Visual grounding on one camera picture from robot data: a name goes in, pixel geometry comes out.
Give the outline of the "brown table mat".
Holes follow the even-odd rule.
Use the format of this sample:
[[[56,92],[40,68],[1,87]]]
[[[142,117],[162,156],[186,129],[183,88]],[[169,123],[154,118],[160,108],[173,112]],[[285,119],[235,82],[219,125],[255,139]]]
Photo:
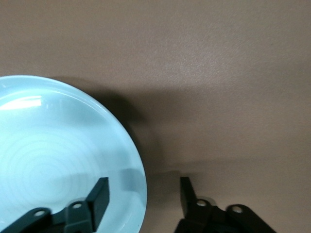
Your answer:
[[[0,0],[0,76],[71,84],[144,163],[140,233],[172,233],[179,178],[277,233],[311,233],[311,0]]]

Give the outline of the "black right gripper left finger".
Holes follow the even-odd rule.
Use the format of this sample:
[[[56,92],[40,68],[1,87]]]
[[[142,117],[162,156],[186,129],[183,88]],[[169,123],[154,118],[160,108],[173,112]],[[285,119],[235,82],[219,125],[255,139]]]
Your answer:
[[[109,179],[99,178],[84,200],[52,214],[34,208],[4,229],[4,233],[96,233],[109,205]]]

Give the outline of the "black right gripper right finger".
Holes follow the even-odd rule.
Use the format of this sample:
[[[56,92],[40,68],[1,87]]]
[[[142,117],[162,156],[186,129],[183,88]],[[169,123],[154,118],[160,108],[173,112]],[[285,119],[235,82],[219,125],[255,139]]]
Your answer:
[[[197,197],[189,177],[180,177],[184,217],[174,233],[275,233],[253,210],[233,204],[225,210]]]

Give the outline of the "light blue round plate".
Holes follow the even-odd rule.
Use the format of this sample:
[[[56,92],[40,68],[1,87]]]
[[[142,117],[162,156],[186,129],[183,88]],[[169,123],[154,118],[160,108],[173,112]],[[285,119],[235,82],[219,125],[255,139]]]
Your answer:
[[[114,115],[63,82],[0,77],[0,231],[31,209],[57,213],[82,200],[101,177],[110,202],[97,233],[139,233],[144,167]]]

